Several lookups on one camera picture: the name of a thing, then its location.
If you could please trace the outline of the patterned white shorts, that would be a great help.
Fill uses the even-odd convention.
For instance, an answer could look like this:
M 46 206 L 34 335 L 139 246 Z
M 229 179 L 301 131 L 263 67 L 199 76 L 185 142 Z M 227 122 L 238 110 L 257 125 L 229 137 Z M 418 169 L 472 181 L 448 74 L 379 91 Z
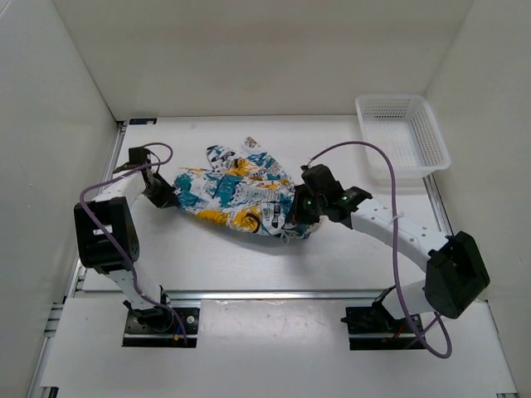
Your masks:
M 295 181 L 257 141 L 238 149 L 220 144 L 206 149 L 210 167 L 185 167 L 174 179 L 178 207 L 196 218 L 234 231 L 274 236 L 285 243 L 306 239 L 321 219 L 309 224 L 289 219 Z

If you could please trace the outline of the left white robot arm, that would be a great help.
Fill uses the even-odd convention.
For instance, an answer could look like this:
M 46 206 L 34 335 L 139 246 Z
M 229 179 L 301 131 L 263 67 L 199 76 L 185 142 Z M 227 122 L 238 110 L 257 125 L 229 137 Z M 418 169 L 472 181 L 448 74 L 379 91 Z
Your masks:
M 74 207 L 80 262 L 114 282 L 124 305 L 138 323 L 155 332 L 184 331 L 162 285 L 138 264 L 140 247 L 131 208 L 138 197 L 158 209 L 179 206 L 175 188 L 159 173 L 173 157 L 166 143 L 147 143 L 129 149 L 129 160 L 105 182 L 85 188 Z

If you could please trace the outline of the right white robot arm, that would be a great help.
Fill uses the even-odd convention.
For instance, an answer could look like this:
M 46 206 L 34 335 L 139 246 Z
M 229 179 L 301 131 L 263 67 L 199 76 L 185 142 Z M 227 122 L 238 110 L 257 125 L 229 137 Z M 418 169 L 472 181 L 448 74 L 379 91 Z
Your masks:
M 404 255 L 424 273 L 423 280 L 394 284 L 354 322 L 363 333 L 390 332 L 407 314 L 436 312 L 457 319 L 490 285 L 490 276 L 475 239 L 460 231 L 446 235 L 393 214 L 369 192 L 344 189 L 328 167 L 302 168 L 290 219 L 311 225 L 321 218 L 340 223 L 381 241 L 394 256 Z

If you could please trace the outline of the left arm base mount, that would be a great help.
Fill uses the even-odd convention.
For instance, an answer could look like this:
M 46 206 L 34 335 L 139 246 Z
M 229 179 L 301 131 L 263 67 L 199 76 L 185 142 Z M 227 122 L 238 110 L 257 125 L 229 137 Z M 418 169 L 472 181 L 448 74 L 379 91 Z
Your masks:
M 174 307 L 178 321 L 172 312 L 162 308 L 128 309 L 122 338 L 123 347 L 195 348 L 200 324 L 199 307 Z

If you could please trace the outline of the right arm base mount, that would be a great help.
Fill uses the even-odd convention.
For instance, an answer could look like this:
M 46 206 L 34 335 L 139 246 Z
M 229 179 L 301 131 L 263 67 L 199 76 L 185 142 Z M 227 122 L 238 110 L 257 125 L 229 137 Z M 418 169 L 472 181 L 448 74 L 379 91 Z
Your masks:
M 384 290 L 370 306 L 345 308 L 341 322 L 347 325 L 350 351 L 422 350 L 404 316 L 393 318 L 382 301 L 395 287 Z

